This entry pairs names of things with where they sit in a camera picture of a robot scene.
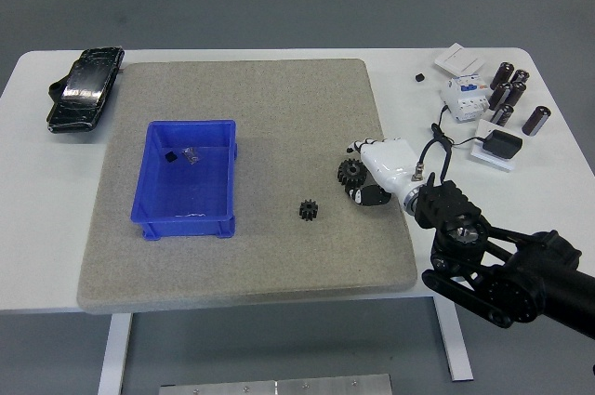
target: spur gear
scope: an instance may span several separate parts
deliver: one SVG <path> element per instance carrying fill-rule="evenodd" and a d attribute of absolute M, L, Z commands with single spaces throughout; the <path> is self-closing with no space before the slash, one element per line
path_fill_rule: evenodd
<path fill-rule="evenodd" d="M 353 158 L 341 163 L 337 171 L 338 182 L 348 188 L 359 188 L 364 184 L 367 176 L 368 169 L 365 168 L 364 163 Z"/>
<path fill-rule="evenodd" d="M 299 216 L 303 220 L 313 221 L 318 214 L 318 204 L 312 200 L 306 200 L 299 206 Z"/>

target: electrolytic capacitor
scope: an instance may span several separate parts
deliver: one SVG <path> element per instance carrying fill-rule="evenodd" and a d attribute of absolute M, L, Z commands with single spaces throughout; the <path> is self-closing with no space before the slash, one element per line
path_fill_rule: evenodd
<path fill-rule="evenodd" d="M 529 117 L 526 123 L 522 126 L 522 132 L 525 135 L 533 137 L 539 129 L 546 123 L 548 118 L 551 116 L 551 111 L 548 107 L 540 105 L 535 107 L 535 110 Z"/>
<path fill-rule="evenodd" d="M 490 104 L 490 110 L 497 109 L 499 103 L 504 100 L 505 94 L 510 91 L 511 86 L 508 82 L 503 84 L 498 84 L 492 96 L 488 99 L 488 103 Z"/>
<path fill-rule="evenodd" d="M 527 79 L 529 79 L 529 72 L 526 72 L 525 70 L 517 70 L 514 72 L 514 75 L 510 81 L 525 83 L 527 82 Z"/>
<path fill-rule="evenodd" d="M 504 101 L 505 104 L 511 105 L 514 107 L 517 105 L 517 102 L 524 93 L 524 90 L 527 89 L 527 86 L 523 82 L 513 82 L 510 84 L 510 93 L 509 96 Z"/>
<path fill-rule="evenodd" d="M 512 108 L 512 106 L 508 104 L 502 104 L 498 107 L 496 113 L 494 113 L 494 116 L 492 116 L 490 123 L 500 125 L 501 127 L 503 127 L 509 121 L 513 112 L 514 109 Z"/>
<path fill-rule="evenodd" d="M 496 75 L 494 76 L 492 84 L 490 84 L 490 88 L 495 90 L 498 84 L 503 84 L 507 82 L 510 79 L 510 75 L 513 71 L 514 65 L 508 62 L 502 62 L 500 64 L 500 67 L 498 68 L 498 71 L 496 72 Z"/>

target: blue crate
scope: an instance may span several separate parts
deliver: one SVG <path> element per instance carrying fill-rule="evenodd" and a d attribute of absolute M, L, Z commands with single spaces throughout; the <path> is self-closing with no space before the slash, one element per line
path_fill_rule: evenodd
<path fill-rule="evenodd" d="M 198 160 L 183 151 L 193 148 Z M 153 121 L 147 129 L 130 219 L 146 240 L 232 237 L 235 122 Z"/>

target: screw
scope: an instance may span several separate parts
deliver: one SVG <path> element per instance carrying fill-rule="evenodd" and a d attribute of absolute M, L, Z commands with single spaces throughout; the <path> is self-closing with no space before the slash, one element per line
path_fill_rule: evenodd
<path fill-rule="evenodd" d="M 446 270 L 446 262 L 443 258 L 434 258 L 431 261 L 431 264 L 434 266 L 436 270 Z"/>

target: small black cube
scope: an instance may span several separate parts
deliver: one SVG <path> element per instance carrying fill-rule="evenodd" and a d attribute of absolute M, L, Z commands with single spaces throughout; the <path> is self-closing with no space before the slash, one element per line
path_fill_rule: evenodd
<path fill-rule="evenodd" d="M 178 156 L 173 153 L 172 151 L 169 151 L 168 153 L 165 154 L 165 158 L 169 163 L 173 163 L 174 161 L 176 161 L 178 159 Z"/>

